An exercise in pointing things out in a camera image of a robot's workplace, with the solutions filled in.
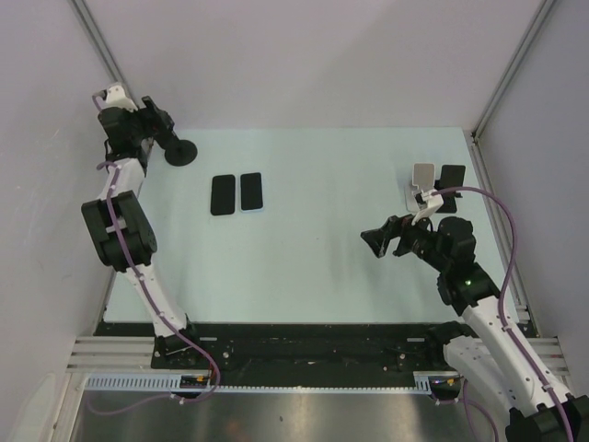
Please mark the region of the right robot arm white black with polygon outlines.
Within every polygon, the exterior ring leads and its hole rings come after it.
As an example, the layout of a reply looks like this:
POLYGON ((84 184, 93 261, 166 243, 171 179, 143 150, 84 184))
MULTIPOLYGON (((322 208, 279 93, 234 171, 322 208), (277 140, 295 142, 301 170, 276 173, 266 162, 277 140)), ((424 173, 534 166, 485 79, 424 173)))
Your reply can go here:
POLYGON ((543 362, 515 322, 500 309, 500 291, 475 261, 476 239, 467 220, 449 216, 436 230, 427 219, 391 216, 362 232, 373 254, 414 254, 436 271, 443 302, 462 319, 430 329, 426 362, 449 366, 471 384, 507 425, 509 441, 585 441, 588 398, 574 396, 543 362))

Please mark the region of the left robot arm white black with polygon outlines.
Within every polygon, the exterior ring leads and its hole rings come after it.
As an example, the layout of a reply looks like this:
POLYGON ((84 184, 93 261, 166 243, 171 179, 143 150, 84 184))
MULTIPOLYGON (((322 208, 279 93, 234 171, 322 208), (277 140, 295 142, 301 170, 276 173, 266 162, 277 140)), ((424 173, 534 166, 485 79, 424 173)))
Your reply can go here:
POLYGON ((189 165, 196 145, 177 136, 170 115, 148 96, 140 104, 121 84, 95 93, 98 122, 105 135, 105 158, 98 164, 107 180, 100 195, 81 206, 87 231, 100 261, 127 278, 142 299, 155 333, 153 363, 173 358, 181 366, 197 366, 202 344, 194 340, 187 314, 163 288, 154 257, 156 234, 138 200, 147 175, 153 145, 164 151, 168 164, 189 165))

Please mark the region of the black phone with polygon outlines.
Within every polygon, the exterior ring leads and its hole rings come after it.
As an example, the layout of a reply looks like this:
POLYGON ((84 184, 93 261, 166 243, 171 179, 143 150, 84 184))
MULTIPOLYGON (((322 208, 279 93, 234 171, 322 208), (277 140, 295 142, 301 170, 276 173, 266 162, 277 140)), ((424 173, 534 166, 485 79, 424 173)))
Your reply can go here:
POLYGON ((232 215, 236 210, 236 177, 218 175, 212 179, 210 211, 214 216, 232 215))

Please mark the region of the black round-base phone stand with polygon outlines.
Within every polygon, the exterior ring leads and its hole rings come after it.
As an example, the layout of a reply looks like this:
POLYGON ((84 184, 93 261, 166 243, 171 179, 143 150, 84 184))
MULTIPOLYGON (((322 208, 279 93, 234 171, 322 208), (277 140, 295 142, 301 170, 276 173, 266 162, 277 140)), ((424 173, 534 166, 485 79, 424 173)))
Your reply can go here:
POLYGON ((180 139, 173 129, 160 132, 155 139, 164 150, 166 162, 171 166, 187 166, 198 155, 197 146, 190 140, 180 139))

